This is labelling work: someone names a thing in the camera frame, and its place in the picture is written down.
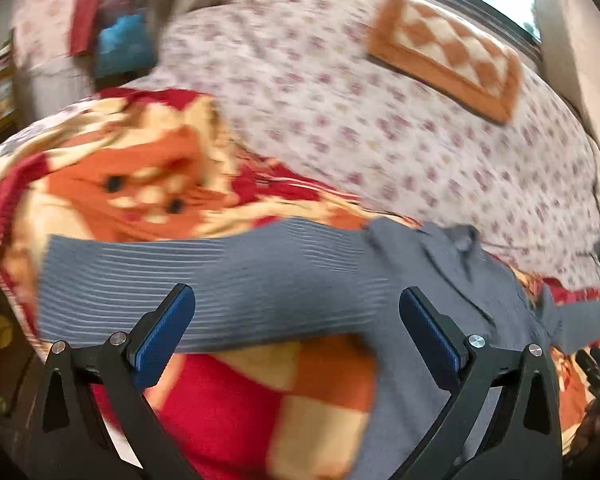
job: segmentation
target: red and orange blanket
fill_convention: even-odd
[[[193,91],[111,89],[0,157],[0,286],[33,346],[38,273],[51,235],[133,242],[222,237],[300,216],[360,229],[386,215],[355,195],[291,172],[237,144],[214,99]],[[599,298],[513,269],[532,300]],[[586,386],[554,350],[568,443]],[[376,363],[354,335],[175,354],[145,391],[164,427],[207,479],[342,478],[374,402]],[[107,413],[106,398],[96,398]]]

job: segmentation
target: gray garment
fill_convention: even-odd
[[[196,293],[180,351],[321,333],[365,337],[378,359],[378,389],[355,480],[386,480],[448,399],[400,321],[398,298],[407,286],[419,286],[465,334],[496,347],[536,342],[548,356],[550,342],[573,351],[600,337],[599,302],[565,310],[549,295],[536,317],[512,272],[481,250],[473,228],[414,230],[387,218],[360,231],[290,219],[229,238],[106,244],[53,237],[40,279],[40,335],[100,344],[131,329],[176,282]],[[468,456],[486,430],[492,394]]]

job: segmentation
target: black eye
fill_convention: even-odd
[[[184,208],[184,202],[181,198],[174,198],[167,206],[167,213],[178,214]]]
[[[111,175],[104,181],[104,189],[106,189],[108,193],[115,193],[122,189],[124,183],[125,177],[122,175]]]

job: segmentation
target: folded towel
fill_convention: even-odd
[[[368,52],[496,123],[512,117],[522,68],[513,49],[423,0],[383,0]]]

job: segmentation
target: floral bedsheet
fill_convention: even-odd
[[[216,95],[247,147],[382,208],[470,223],[488,251],[567,288],[600,286],[600,217],[586,134],[525,67],[496,126],[370,60],[379,0],[237,0],[165,32],[145,89]]]

